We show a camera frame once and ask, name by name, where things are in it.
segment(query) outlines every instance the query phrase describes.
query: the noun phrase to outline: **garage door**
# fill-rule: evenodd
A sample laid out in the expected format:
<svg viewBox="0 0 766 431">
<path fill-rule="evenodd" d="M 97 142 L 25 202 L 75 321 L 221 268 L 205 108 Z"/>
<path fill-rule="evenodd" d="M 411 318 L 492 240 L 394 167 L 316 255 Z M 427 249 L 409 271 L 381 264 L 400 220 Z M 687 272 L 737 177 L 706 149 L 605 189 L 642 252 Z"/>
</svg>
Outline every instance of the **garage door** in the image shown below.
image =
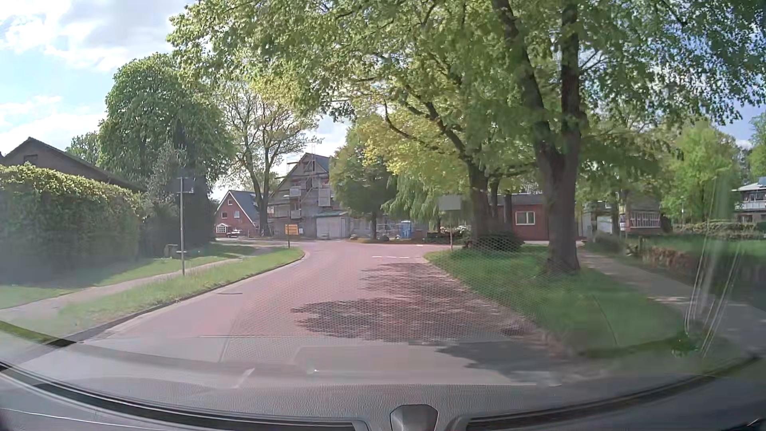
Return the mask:
<svg viewBox="0 0 766 431">
<path fill-rule="evenodd" d="M 316 237 L 319 239 L 337 239 L 343 237 L 341 217 L 320 217 L 316 220 Z"/>
</svg>

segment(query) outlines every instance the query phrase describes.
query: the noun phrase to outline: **footpath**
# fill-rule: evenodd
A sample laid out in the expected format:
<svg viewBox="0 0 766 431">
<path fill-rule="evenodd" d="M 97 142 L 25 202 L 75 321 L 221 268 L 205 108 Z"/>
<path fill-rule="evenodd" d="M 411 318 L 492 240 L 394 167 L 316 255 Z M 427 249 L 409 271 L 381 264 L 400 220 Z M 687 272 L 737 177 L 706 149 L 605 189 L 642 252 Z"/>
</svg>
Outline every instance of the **footpath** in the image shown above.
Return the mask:
<svg viewBox="0 0 766 431">
<path fill-rule="evenodd" d="M 578 249 L 580 263 L 643 292 L 654 301 L 686 314 L 694 288 L 663 275 L 626 265 L 614 258 Z M 719 301 L 713 294 L 694 294 L 692 318 L 745 350 L 766 354 L 766 311 L 737 301 Z"/>
<path fill-rule="evenodd" d="M 273 246 L 267 246 L 263 248 L 256 248 L 252 255 L 261 255 L 270 252 L 269 248 Z M 231 258 L 223 261 L 211 262 L 204 265 L 195 266 L 186 270 L 187 274 L 195 274 L 198 272 L 206 271 L 214 266 L 226 265 L 233 262 L 239 262 L 240 258 Z M 77 304 L 80 302 L 88 302 L 95 298 L 107 296 L 110 294 L 127 291 L 132 288 L 137 288 L 148 283 L 155 281 L 167 280 L 168 278 L 174 278 L 181 276 L 181 271 L 168 272 L 165 274 L 152 275 L 150 277 L 136 278 L 135 280 L 123 281 L 122 283 L 116 283 L 114 285 L 107 286 L 93 286 L 85 288 L 79 291 L 72 292 L 53 298 L 45 298 L 40 301 L 30 302 L 28 304 L 18 305 L 16 307 L 3 308 L 0 310 L 0 321 L 12 322 L 15 319 L 38 319 L 50 317 L 58 313 L 61 308 L 66 307 L 69 304 Z"/>
</svg>

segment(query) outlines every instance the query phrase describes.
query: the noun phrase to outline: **blue portable toilet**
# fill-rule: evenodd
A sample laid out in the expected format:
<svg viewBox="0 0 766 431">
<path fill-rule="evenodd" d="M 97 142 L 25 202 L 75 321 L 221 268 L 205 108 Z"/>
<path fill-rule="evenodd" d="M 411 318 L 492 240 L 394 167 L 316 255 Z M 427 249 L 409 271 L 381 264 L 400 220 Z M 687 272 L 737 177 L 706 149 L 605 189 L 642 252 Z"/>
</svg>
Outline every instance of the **blue portable toilet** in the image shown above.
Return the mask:
<svg viewBox="0 0 766 431">
<path fill-rule="evenodd" d="M 399 223 L 399 232 L 401 232 L 402 238 L 412 238 L 412 222 L 409 220 L 402 220 Z"/>
</svg>

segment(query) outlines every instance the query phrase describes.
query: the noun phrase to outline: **metal pole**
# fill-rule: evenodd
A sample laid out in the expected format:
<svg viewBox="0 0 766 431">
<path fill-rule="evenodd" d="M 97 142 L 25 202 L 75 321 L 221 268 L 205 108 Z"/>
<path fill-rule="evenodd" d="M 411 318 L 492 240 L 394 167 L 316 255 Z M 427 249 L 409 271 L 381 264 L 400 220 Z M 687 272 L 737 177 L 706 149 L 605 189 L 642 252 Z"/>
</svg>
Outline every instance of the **metal pole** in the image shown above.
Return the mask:
<svg viewBox="0 0 766 431">
<path fill-rule="evenodd" d="M 181 275 L 186 276 L 186 261 L 184 259 L 184 176 L 181 176 Z"/>
</svg>

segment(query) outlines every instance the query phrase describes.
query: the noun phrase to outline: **white garage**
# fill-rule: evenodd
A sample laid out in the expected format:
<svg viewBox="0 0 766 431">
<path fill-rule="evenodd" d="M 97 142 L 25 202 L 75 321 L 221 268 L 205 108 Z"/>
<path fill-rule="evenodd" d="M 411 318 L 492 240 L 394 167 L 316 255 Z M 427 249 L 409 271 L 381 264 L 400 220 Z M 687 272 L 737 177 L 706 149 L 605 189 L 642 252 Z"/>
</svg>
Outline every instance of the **white garage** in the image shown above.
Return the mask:
<svg viewBox="0 0 766 431">
<path fill-rule="evenodd" d="M 332 211 L 316 215 L 316 237 L 338 239 L 348 236 L 349 217 L 347 212 Z"/>
</svg>

